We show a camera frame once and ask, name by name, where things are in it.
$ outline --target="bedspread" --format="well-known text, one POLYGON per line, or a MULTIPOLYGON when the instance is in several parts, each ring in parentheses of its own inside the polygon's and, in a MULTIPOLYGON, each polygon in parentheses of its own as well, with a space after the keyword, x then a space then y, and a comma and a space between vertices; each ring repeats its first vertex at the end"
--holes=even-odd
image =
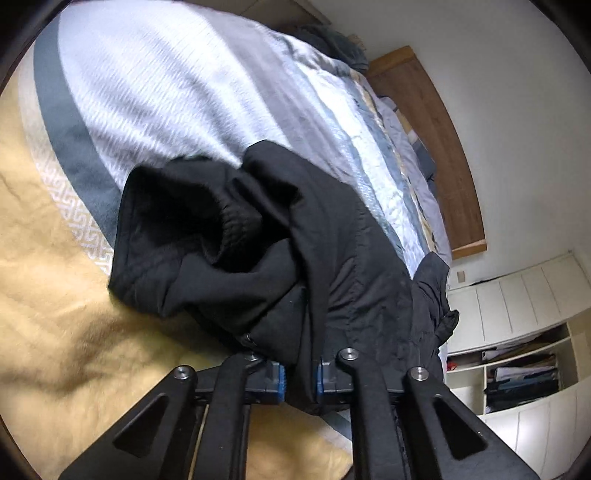
MULTIPOLYGON (((353 186, 411 275, 436 248, 347 65, 240 17, 139 3, 69 6, 0 97, 0 414, 44 479, 176 365, 227 354, 190 318, 141 315, 106 289, 135 165, 202 154, 238 166, 273 140, 353 186)), ((255 408, 248 478, 340 478, 348 421, 255 408)))

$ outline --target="yellow blanket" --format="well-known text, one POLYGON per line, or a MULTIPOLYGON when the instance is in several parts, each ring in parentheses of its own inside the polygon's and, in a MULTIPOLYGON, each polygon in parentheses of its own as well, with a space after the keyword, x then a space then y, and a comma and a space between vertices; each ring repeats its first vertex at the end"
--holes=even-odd
MULTIPOLYGON (((172 368, 207 368, 223 352, 194 321, 162 322, 109 295, 109 249, 89 251, 93 220, 62 184, 19 73, 0 96, 0 415, 53 480, 172 368)), ((321 419, 253 408, 249 480, 339 479, 351 461, 348 440, 321 419)))

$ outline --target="wooden headboard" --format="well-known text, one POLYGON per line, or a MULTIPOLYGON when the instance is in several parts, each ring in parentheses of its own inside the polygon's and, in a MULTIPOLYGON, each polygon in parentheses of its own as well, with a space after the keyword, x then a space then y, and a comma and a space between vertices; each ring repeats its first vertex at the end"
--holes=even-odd
POLYGON ((452 257, 486 251, 486 239, 472 173, 452 119, 411 47, 371 62, 365 74, 378 95, 389 96, 408 118, 437 166, 437 201, 452 257))
POLYGON ((288 25, 324 24, 326 18, 309 0, 185 0, 230 12, 278 30, 288 25))

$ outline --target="black jacket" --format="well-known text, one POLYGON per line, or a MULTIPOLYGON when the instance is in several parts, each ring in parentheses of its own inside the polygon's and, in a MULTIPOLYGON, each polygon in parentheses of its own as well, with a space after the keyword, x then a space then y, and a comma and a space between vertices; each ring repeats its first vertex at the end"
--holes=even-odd
POLYGON ((437 349, 457 324, 447 272, 429 254, 411 280, 351 187, 263 141, 238 170, 206 158, 133 170, 109 288, 281 362, 288 399, 310 409, 317 363, 345 347, 441 378, 437 349))

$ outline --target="white wall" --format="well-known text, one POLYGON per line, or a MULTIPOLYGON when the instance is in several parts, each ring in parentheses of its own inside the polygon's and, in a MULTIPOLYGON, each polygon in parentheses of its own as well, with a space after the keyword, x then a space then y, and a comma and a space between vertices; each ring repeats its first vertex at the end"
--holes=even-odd
MULTIPOLYGON (((591 258, 591 75, 528 0, 312 0, 374 59, 410 45, 466 153, 488 252, 466 282, 591 258)), ((454 272, 452 287, 457 286, 454 272)))

